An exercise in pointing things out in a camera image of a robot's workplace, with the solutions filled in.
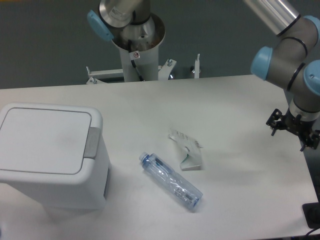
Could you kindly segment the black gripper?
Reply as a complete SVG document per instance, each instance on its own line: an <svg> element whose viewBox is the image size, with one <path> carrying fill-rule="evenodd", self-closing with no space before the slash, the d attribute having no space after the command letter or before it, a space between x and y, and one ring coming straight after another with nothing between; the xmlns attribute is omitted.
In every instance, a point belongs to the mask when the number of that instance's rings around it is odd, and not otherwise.
<svg viewBox="0 0 320 240"><path fill-rule="evenodd" d="M282 112L277 108L266 121L266 125L271 129L271 136L274 136L277 130L285 129L296 136L300 136L299 139L302 142L301 152L303 152L305 148L311 148L312 150L318 148L320 143L320 131L313 130L314 123L315 120L303 120L300 114L294 116L290 112L290 109L288 109L283 116Z"/></svg>

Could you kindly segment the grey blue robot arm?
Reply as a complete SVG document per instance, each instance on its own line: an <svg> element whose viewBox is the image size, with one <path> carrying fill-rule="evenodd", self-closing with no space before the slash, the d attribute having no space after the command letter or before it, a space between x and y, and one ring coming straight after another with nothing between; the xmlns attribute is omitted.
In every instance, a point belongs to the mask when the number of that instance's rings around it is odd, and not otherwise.
<svg viewBox="0 0 320 240"><path fill-rule="evenodd" d="M320 43L320 21L301 16L286 0L248 0L246 5L279 38L275 48L265 46L256 53L251 73L293 96L287 112L274 110L266 124L273 132L296 135L303 148L316 149L320 132L313 126L320 117L320 62L304 60ZM125 81L169 80L175 62L169 59L159 66L165 26L151 12L150 1L102 0L88 12L87 21L102 40L119 49Z"/></svg>

